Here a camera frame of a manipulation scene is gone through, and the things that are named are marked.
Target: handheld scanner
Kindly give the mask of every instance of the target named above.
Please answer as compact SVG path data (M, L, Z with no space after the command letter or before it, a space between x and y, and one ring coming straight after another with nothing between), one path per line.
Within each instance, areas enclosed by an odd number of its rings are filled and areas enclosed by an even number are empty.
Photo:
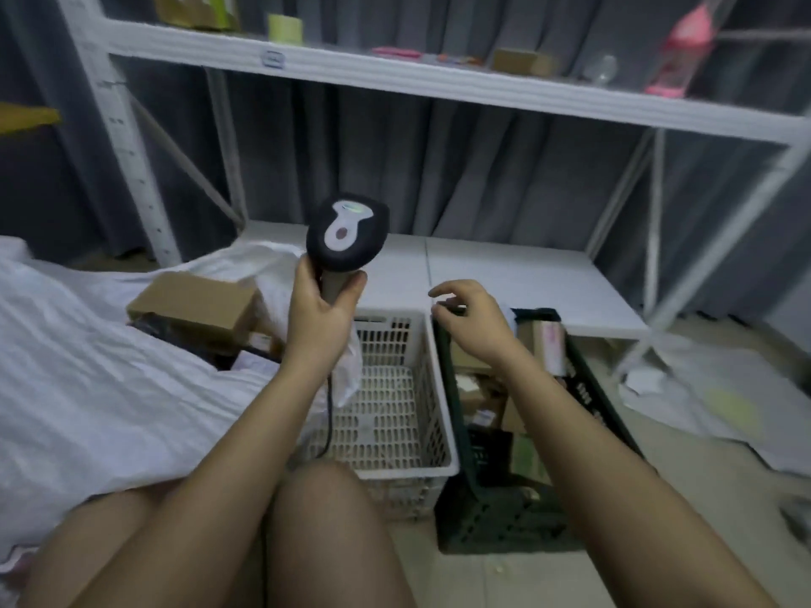
M307 252L320 266L321 297L335 302L344 283L380 253L389 234L389 207L341 193L324 201L307 230Z

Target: green box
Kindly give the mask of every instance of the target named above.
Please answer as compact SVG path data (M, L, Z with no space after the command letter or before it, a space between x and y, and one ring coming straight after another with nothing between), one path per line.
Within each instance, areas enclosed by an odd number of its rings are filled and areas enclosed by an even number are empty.
M516 320L559 322L553 309L514 309ZM543 484L525 486L519 478L507 486L482 486L477 471L486 454L474 448L462 418L456 378L450 359L450 335L434 321L442 380L459 449L460 473L445 484L434 513L440 550L446 554L490 554L512 552L580 551L582 542L575 536L554 488ZM569 393L614 435L635 451L639 450L631 434L583 357L566 337L566 388Z

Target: bottom shelf board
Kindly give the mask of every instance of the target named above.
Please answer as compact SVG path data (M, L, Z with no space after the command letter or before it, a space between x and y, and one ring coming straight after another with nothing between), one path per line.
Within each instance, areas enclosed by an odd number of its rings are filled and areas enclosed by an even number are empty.
M274 241L304 247L307 226L251 220L238 241ZM380 254L363 270L369 281L359 307L369 309L423 309L431 307L431 289L425 256L425 238L390 234Z
M582 252L429 237L431 284L477 280L515 309L551 307L569 335L640 339L648 327Z

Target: leg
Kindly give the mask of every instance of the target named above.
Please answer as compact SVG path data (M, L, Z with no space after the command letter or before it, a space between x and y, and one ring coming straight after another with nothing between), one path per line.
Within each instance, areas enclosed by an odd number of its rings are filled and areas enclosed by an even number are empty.
M380 513L343 464L315 461L294 473L269 527L270 605L414 608Z
M172 486L165 482L112 493L73 510L37 552L20 608L66 608Z

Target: basket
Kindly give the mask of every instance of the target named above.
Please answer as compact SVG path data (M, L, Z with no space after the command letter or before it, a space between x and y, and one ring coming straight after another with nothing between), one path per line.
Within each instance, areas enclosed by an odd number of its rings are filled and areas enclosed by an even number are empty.
M559 322L552 309L516 309L518 322L547 320ZM552 487L525 486L506 474L506 486L482 486L482 471L492 462L489 451L503 448L502 438L509 434L497 430L471 433L462 418L456 378L450 357L450 336L434 325L440 365L449 401L453 431L459 447L461 473L451 478L436 504L436 535L440 550L446 554L489 554L512 552L578 551L582 542L574 535L563 507ZM595 418L640 456L622 420L616 415L580 353L566 337L566 388ZM481 438L492 442L482 442Z
M445 482L459 473L457 450L428 314L371 312L355 318L361 388L333 415L327 458L344 461L388 519L430 516ZM316 431L307 456L326 443Z

